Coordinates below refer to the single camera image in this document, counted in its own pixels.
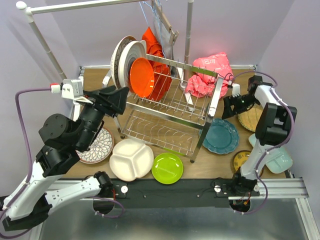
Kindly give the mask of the woven bamboo plate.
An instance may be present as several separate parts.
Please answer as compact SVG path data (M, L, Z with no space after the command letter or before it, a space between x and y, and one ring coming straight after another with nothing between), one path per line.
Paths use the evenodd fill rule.
M254 133L262 112L263 108L260 105L254 105L248 111L240 113L238 115L238 120L245 129Z

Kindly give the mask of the orange plate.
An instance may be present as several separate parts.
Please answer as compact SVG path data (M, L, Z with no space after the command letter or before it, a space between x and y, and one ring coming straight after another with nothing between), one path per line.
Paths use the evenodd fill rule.
M155 85L154 70L146 58L139 57L133 62L129 82L133 92L141 98L152 93Z

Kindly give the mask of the teal scalloped plate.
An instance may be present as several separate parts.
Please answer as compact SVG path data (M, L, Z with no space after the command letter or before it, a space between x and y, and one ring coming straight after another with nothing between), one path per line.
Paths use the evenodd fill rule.
M236 150L239 139L238 130L232 123L214 118L202 145L211 153L224 155Z

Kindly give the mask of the grey swirl ceramic plate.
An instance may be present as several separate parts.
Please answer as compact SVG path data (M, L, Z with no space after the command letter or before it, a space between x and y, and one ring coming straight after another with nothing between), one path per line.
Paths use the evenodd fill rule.
M130 85L130 70L133 62L138 58L146 58L147 56L147 43L145 40L131 41L128 43L122 53L120 54L118 65L118 79L120 87L129 87Z

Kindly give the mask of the yellow black patterned plate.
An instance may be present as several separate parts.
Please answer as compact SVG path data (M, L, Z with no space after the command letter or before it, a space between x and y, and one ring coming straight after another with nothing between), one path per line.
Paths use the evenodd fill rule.
M233 167L234 172L237 172L238 169L248 160L250 154L251 151L249 150L241 150L233 156L231 166Z

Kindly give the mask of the pale blue square plate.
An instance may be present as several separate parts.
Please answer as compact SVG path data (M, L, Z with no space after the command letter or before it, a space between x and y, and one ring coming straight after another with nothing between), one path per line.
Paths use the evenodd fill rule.
M253 146L252 152L249 155L248 160L243 165L244 170L242 170L242 173L245 176L254 176L256 177L256 166L262 155L266 152L267 149L271 148L270 145L258 145L258 140L256 139L255 134L252 134L248 138L249 143ZM275 148L269 152L269 154L266 154L262 161L258 165L258 170L260 170L260 173L262 172L262 169L264 166L267 166L267 168L274 174L280 174L293 165L293 160L290 157L290 155L287 153L286 149L281 146L279 148Z

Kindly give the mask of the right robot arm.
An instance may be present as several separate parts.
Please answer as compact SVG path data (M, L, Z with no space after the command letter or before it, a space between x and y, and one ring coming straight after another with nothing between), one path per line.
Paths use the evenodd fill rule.
M266 164L266 156L285 145L293 134L298 111L278 96L277 85L264 82L261 75L254 75L248 80L247 94L241 95L234 80L228 81L232 95L223 99L223 119L244 113L255 104L263 108L255 129L256 142L253 150L226 185L235 196L246 195L254 190Z

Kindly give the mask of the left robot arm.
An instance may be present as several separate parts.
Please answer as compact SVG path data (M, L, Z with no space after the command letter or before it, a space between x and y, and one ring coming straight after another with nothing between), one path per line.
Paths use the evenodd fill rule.
M80 160L79 153L89 150L105 116L124 113L128 93L128 87L115 86L84 91L83 109L76 120L59 113L47 118L38 132L43 147L35 160L29 161L26 178L12 194L0 199L0 218L6 231L24 234L72 202L114 196L114 185L104 171L61 190L50 191L49 187Z

